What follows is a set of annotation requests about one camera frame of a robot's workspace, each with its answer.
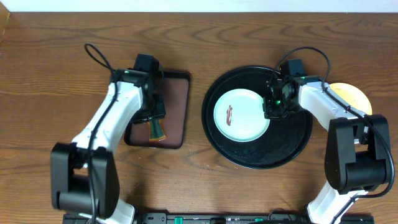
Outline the green yellow sponge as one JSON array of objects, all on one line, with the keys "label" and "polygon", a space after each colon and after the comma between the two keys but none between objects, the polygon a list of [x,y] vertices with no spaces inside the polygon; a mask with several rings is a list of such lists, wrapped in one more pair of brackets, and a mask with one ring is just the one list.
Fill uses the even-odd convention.
[{"label": "green yellow sponge", "polygon": [[162,141],[166,139],[163,119],[153,119],[149,122],[149,141]]}]

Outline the yellow plate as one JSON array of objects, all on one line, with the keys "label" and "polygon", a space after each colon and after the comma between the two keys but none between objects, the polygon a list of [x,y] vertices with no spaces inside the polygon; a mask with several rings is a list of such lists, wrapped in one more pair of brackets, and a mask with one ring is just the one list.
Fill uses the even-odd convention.
[{"label": "yellow plate", "polygon": [[347,83],[332,83],[330,88],[345,102],[366,114],[372,114],[372,106],[367,96],[358,88]]}]

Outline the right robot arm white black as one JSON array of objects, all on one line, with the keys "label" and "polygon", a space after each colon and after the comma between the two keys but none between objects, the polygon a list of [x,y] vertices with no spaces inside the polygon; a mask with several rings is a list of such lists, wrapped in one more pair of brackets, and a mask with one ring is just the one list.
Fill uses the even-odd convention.
[{"label": "right robot arm white black", "polygon": [[267,82],[264,116],[282,119],[305,110],[328,131],[327,182],[307,205],[312,223],[340,223],[360,198],[378,198],[394,184],[395,167],[385,117],[368,115],[346,102],[318,77],[297,76]]}]

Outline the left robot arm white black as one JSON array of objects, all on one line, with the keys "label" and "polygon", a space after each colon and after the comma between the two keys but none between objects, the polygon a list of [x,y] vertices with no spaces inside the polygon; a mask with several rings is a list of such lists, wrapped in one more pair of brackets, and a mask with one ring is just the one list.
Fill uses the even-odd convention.
[{"label": "left robot arm white black", "polygon": [[157,118],[156,89],[164,71],[132,68],[113,72],[97,112],[71,143],[56,143],[50,154],[52,206],[87,223],[133,223],[135,208],[120,198],[114,155],[132,121]]}]

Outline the black rectangular sponge tray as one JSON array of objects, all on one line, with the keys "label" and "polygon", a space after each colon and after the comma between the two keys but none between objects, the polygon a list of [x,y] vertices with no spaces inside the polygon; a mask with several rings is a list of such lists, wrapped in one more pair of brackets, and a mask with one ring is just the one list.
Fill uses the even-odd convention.
[{"label": "black rectangular sponge tray", "polygon": [[149,122],[127,126],[124,142],[128,146],[178,149],[183,144],[187,113],[190,74],[181,71],[166,71],[158,93],[163,97],[166,115],[163,125],[166,139],[149,141]]}]

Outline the round black serving tray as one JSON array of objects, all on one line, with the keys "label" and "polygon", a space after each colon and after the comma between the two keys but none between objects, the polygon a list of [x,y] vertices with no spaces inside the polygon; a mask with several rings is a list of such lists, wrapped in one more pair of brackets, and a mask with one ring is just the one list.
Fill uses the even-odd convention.
[{"label": "round black serving tray", "polygon": [[267,81],[272,69],[263,66],[235,68],[210,86],[202,104],[201,120],[211,145],[227,160],[250,169],[271,169],[290,162],[305,148],[313,126],[313,116],[300,111],[284,119],[272,120],[259,138],[249,142],[228,139],[218,130],[213,118],[216,101],[227,91],[245,88],[261,97],[270,95]]}]

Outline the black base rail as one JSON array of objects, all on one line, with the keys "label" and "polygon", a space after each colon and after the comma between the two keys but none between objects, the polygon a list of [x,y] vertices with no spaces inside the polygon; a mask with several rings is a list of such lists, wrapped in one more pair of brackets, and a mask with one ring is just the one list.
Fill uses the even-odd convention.
[{"label": "black base rail", "polygon": [[[88,218],[65,214],[63,224],[83,224]],[[168,215],[166,213],[143,213],[135,215],[133,224],[247,224],[247,223],[311,223],[305,215],[274,212],[270,215]],[[342,224],[375,224],[372,216],[345,215]]]}]

